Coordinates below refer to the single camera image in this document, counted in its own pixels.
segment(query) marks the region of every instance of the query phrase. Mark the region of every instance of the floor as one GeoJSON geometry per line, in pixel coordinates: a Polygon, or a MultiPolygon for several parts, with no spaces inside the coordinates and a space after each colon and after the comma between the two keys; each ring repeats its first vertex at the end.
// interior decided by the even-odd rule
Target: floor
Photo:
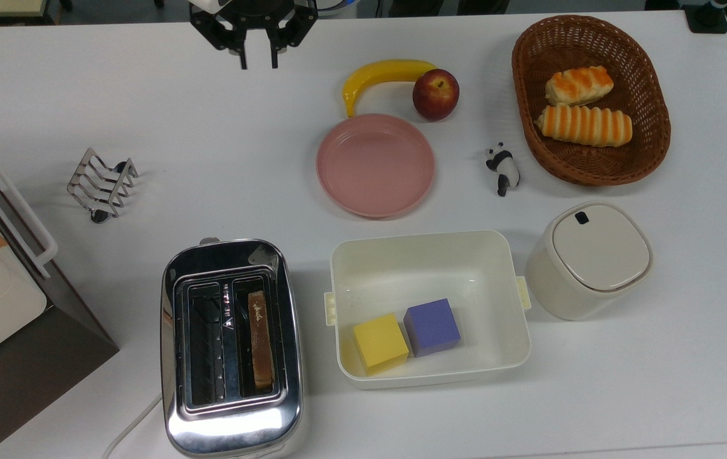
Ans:
{"type": "MultiPolygon", "coordinates": [[[[339,17],[372,18],[378,2],[381,11],[389,11],[392,0],[360,0],[346,8],[339,17]]],[[[682,3],[702,3],[687,0],[682,3]]],[[[317,0],[321,6],[332,6],[336,0],[317,0]]],[[[455,15],[456,0],[444,0],[440,15],[455,15]]],[[[508,14],[565,13],[590,11],[637,11],[644,8],[644,0],[511,0],[508,14]]],[[[164,8],[156,8],[151,0],[74,0],[72,11],[63,11],[57,0],[49,6],[51,16],[60,24],[118,24],[139,22],[187,22],[186,0],[165,0],[164,8]]]]}

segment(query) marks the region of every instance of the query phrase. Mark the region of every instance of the panda figurine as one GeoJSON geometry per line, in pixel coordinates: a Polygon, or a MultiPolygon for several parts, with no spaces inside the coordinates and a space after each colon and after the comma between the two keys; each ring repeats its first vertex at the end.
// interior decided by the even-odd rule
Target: panda figurine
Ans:
{"type": "Polygon", "coordinates": [[[485,154],[488,155],[488,160],[485,161],[485,165],[488,166],[491,171],[500,174],[497,181],[496,192],[500,196],[504,196],[508,192],[508,188],[515,188],[519,185],[519,170],[515,167],[514,155],[506,149],[502,148],[502,142],[498,144],[498,147],[494,149],[486,149],[485,154]]]}

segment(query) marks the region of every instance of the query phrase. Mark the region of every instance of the white canister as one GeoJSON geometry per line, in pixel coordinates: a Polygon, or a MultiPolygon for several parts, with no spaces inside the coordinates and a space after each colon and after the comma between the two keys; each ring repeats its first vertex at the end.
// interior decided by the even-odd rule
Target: white canister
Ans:
{"type": "Polygon", "coordinates": [[[632,218],[610,203],[591,201],[547,226],[524,275],[553,316],[579,320],[635,288],[653,261],[652,246],[632,218]]]}

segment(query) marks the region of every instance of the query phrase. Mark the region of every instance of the basket rim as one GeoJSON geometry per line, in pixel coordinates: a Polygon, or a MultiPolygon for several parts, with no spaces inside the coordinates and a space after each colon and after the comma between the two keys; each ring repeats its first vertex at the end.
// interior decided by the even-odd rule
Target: basket rim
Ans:
{"type": "MultiPolygon", "coordinates": [[[[626,34],[622,29],[607,22],[600,20],[600,18],[592,17],[591,15],[553,15],[552,17],[543,18],[529,26],[524,32],[517,38],[514,45],[514,51],[512,52],[512,72],[514,73],[514,87],[515,93],[517,93],[517,104],[519,107],[519,114],[521,117],[522,127],[524,129],[524,137],[526,137],[528,146],[531,153],[533,153],[537,162],[545,168],[550,174],[555,177],[576,183],[578,185],[585,186],[614,186],[624,185],[638,181],[646,175],[651,174],[655,169],[660,166],[666,157],[666,152],[669,149],[669,143],[672,133],[672,125],[669,119],[669,111],[666,107],[666,101],[663,99],[663,91],[661,90],[660,83],[658,81],[657,73],[655,73],[654,65],[646,51],[640,46],[637,41],[632,38],[629,34],[626,34]],[[540,33],[542,30],[552,29],[556,26],[561,26],[565,23],[575,23],[578,26],[581,24],[593,24],[594,26],[600,26],[601,28],[610,30],[610,34],[616,34],[631,46],[632,50],[641,55],[647,65],[647,69],[654,75],[652,79],[652,92],[655,96],[656,106],[660,117],[663,119],[661,123],[661,132],[658,133],[660,138],[660,145],[655,154],[655,160],[649,166],[641,168],[638,171],[633,171],[629,174],[619,175],[618,177],[610,177],[610,175],[600,175],[583,169],[576,168],[571,163],[566,162],[560,157],[547,148],[541,139],[540,134],[536,131],[533,123],[533,118],[528,107],[528,99],[526,98],[526,82],[523,79],[523,68],[521,63],[521,50],[526,44],[526,41],[534,34],[540,33]],[[562,169],[562,173],[554,171],[553,168],[562,169]]],[[[576,144],[576,148],[584,147],[585,145],[576,144]]]]}

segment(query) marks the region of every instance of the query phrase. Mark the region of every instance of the canister lid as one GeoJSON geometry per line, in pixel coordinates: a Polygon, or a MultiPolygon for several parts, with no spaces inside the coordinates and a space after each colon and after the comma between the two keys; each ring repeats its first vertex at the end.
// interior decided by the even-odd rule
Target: canister lid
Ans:
{"type": "Polygon", "coordinates": [[[636,282],[651,253],[635,224],[618,209],[594,203],[570,213],[553,228],[553,247],[576,280],[596,291],[636,282]]]}

